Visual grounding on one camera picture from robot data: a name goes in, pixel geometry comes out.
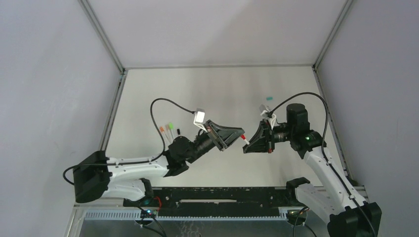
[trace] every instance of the cable connector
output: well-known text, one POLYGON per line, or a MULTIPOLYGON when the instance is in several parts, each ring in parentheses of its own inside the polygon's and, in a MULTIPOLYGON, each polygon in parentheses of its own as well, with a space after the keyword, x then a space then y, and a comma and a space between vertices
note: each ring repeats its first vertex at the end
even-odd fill
POLYGON ((260 115, 269 121, 271 125, 271 129, 275 126, 276 122, 276 115, 271 112, 271 108, 267 105, 260 105, 259 106, 260 115))

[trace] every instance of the aluminum frame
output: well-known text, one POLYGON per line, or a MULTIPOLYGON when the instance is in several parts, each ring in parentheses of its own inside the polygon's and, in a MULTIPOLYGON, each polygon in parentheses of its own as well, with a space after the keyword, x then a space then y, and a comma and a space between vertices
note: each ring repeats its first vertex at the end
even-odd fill
MULTIPOLYGON (((314 66, 313 66, 312 69, 313 69, 314 78, 316 79, 316 82, 317 82, 317 87, 319 88, 320 95, 326 100, 326 103, 327 103, 328 100, 327 100, 327 97, 325 96, 322 83, 320 82, 319 75, 317 74, 317 70, 314 68, 314 66)), ((343 154, 343 150, 342 150, 342 145, 341 145, 341 142, 340 142, 339 137, 337 135, 336 127, 335 127, 335 124, 334 124, 333 121, 334 121, 333 115, 329 111, 329 121, 328 121, 328 123, 329 123, 330 129, 331 129, 331 132, 332 132, 333 139, 334 139, 335 144, 336 144, 337 154, 339 155, 340 163, 341 163, 342 168, 343 168, 343 172, 345 173, 345 176, 348 176, 349 178, 352 178, 351 172, 349 171, 348 165, 346 163, 345 155, 343 154)))
POLYGON ((257 67, 312 67, 311 64, 231 64, 231 65, 195 65, 195 66, 161 66, 161 67, 129 67, 131 69, 178 69, 178 68, 257 68, 257 67))
POLYGON ((349 11, 351 10, 353 4, 355 3, 356 0, 346 0, 345 4, 343 5, 342 10, 339 13, 339 16, 336 19, 335 24, 333 25, 332 30, 330 31, 326 42, 324 43, 322 49, 320 50, 319 55, 316 58, 316 61, 313 64, 313 68, 315 70, 318 69, 320 63, 322 62, 327 50, 329 49, 329 46, 331 45, 333 39, 335 38, 335 36, 337 35, 340 27, 342 26, 343 21, 346 19, 349 11))
POLYGON ((89 21, 91 22, 94 31, 96 31, 97 35, 100 38, 100 41, 102 41, 103 46, 105 47, 106 51, 110 54, 112 57, 115 65, 117 66, 118 70, 121 73, 124 73, 125 69, 114 49, 112 46, 108 36, 106 35, 102 25, 100 24, 99 19, 97 18, 96 14, 94 13, 93 8, 91 7, 91 4, 89 0, 78 0, 80 5, 83 8, 83 11, 85 12, 86 16, 88 17, 89 21))
POLYGON ((127 74, 128 71, 124 71, 124 73, 121 74, 120 80, 118 82, 117 90, 114 95, 114 100, 109 111, 108 120, 103 130, 102 138, 100 139, 99 150, 101 151, 105 151, 108 147, 109 137, 111 136, 112 127, 114 125, 115 116, 118 111, 118 105, 122 96, 122 90, 124 89, 127 74))

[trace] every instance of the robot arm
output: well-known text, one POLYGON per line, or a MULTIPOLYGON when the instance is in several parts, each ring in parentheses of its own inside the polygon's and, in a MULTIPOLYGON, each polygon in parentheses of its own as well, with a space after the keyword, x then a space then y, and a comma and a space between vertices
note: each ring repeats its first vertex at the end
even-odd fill
POLYGON ((328 225, 331 237, 371 236, 372 232, 378 232, 379 206, 375 202, 367 203, 344 173, 335 169, 335 161, 326 143, 322 147, 322 136, 310 129, 305 106, 288 105, 287 122, 278 126, 272 126, 274 119, 269 117, 268 107, 261 106, 260 109, 264 119, 249 144, 243 147, 243 152, 272 153, 275 143, 290 141, 291 147, 319 177, 330 197, 320 194, 306 178, 297 178, 287 182, 291 200, 313 210, 328 225))
POLYGON ((111 197, 147 203, 154 197, 149 178, 181 174, 189 168, 186 162, 193 163, 214 147, 224 151, 244 134, 241 128, 220 126, 211 120, 203 122, 203 119, 204 111, 197 110, 194 124, 204 133, 193 142, 183 136, 176 137, 158 159, 157 156, 108 158, 105 151, 93 153, 73 169, 76 202, 111 197))

